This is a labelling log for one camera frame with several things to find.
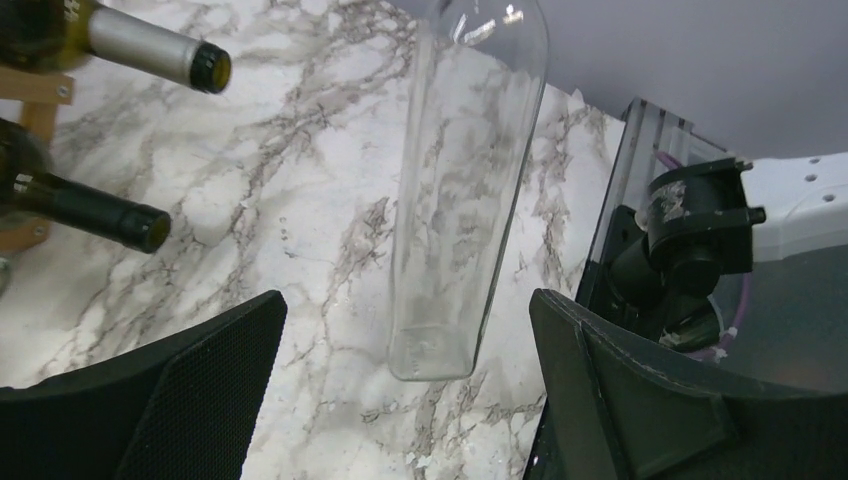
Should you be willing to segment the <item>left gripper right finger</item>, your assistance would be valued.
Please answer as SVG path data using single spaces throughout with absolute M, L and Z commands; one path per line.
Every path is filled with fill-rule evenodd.
M 548 290 L 529 315 L 567 479 L 843 479 L 847 397 L 755 380 Z

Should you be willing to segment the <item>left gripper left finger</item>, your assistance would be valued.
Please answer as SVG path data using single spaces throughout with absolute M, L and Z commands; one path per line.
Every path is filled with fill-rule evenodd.
M 114 358 L 1 391 L 5 479 L 237 479 L 283 333 L 271 290 Z

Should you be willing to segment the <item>green wine bottle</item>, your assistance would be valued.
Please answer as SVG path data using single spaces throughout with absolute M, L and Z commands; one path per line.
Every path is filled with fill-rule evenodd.
M 44 218 L 152 254 L 171 232 L 169 213 L 52 172 L 45 144 L 21 125 L 1 121 L 1 228 Z
M 29 73 L 76 69 L 97 57 L 207 94 L 229 85 L 222 48 L 98 1 L 3 1 L 1 64 Z

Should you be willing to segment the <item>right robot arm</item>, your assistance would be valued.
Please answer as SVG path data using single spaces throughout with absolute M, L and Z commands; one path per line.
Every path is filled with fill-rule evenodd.
M 619 207 L 620 246 L 603 263 L 602 316 L 698 360 L 719 361 L 738 334 L 756 263 L 847 242 L 847 157 L 726 157 L 664 172 L 637 209 Z

